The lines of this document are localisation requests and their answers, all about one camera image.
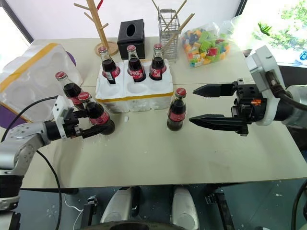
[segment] wooden stand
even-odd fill
[[[99,56],[98,48],[101,46],[105,46],[109,52],[110,55],[114,55],[118,52],[118,45],[114,42],[109,42],[106,40],[106,35],[104,32],[104,28],[106,28],[109,24],[106,23],[104,25],[101,24],[99,15],[98,15],[98,9],[95,6],[94,0],[86,0],[88,7],[79,5],[77,3],[74,3],[74,6],[80,7],[85,10],[89,10],[91,12],[91,15],[88,15],[86,12],[84,12],[84,15],[88,17],[92,22],[94,22],[96,29],[99,34],[99,38],[101,40],[101,43],[96,45],[95,47],[95,53]]]

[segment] floor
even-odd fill
[[[220,188],[218,191],[225,193],[236,230],[254,230],[258,226],[271,230],[289,230],[293,200],[303,181],[237,184]],[[194,199],[200,230],[222,230],[217,205],[206,204],[205,184],[191,184],[185,187]],[[87,198],[96,195],[98,209],[93,218],[93,224],[96,224],[117,189],[118,187],[82,188],[76,195],[67,195],[66,201],[69,205],[82,209]],[[171,185],[141,186],[141,206],[136,219],[170,222],[172,189]],[[20,229],[53,230],[58,217],[58,194],[25,190],[20,194],[21,200],[15,210],[22,214]],[[302,196],[298,208],[298,227],[307,223],[302,211],[306,201],[306,196]],[[67,207],[63,202],[60,229],[71,230],[78,214],[78,211]],[[80,222],[81,218],[78,218],[75,229],[80,227]]]

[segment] table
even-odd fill
[[[157,37],[145,39],[146,58],[152,58]],[[95,94],[100,57],[94,53],[99,39],[36,40],[56,42],[76,59],[85,79],[83,90]],[[119,53],[113,56],[120,60]],[[251,80],[239,49],[232,45],[228,57],[208,66],[189,69],[183,50],[170,64],[175,88],[187,90],[187,117],[202,114],[231,116],[233,97],[203,98],[192,91],[205,83]],[[97,135],[53,141],[41,148],[54,166],[63,188],[152,184],[237,183],[307,177],[305,160],[281,122],[249,126],[249,135],[215,131],[185,120],[183,128],[166,128],[167,109],[111,114],[116,124],[109,137]],[[82,119],[81,126],[90,126]],[[37,154],[22,188],[56,188],[53,174]]]

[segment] coca-cola bottle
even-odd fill
[[[145,80],[146,74],[144,68],[139,60],[136,48],[134,45],[127,47],[129,55],[128,74],[133,77],[134,82],[141,82]]]
[[[115,84],[115,78],[120,74],[120,68],[115,64],[105,46],[101,46],[98,51],[104,69],[102,75],[107,78],[110,84]]]
[[[74,106],[79,110],[84,110],[82,102],[78,99],[82,89],[76,83],[72,82],[63,71],[56,73],[56,79],[61,83],[65,95],[72,100]]]
[[[79,100],[84,104],[86,114],[93,125],[104,125],[105,130],[101,132],[103,135],[110,135],[115,130],[115,124],[110,119],[109,114],[104,110],[102,105],[98,104],[88,92],[79,94]]]
[[[166,66],[162,57],[162,45],[155,44],[153,47],[153,61],[150,66],[149,77],[159,81],[162,79],[162,74],[166,71]]]
[[[180,130],[183,125],[183,120],[186,117],[186,103],[183,99],[186,95],[187,92],[184,88],[178,88],[169,107],[167,127],[172,131]]]

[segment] styrofoam box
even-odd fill
[[[64,48],[51,43],[46,46],[31,45],[21,57],[3,68],[0,74],[0,101],[11,111],[19,113],[29,104],[51,96],[64,95],[55,78],[59,71],[82,84],[82,78]],[[27,110],[23,117],[35,122],[53,118],[55,100],[45,101]]]
[[[151,61],[142,64],[146,79],[134,82],[132,76],[128,74],[128,61],[117,63],[120,75],[115,78],[114,85],[109,84],[102,76],[101,65],[97,78],[96,99],[113,113],[167,108],[174,91],[168,61],[165,60],[166,71],[162,75],[162,80],[152,80],[149,77]]]

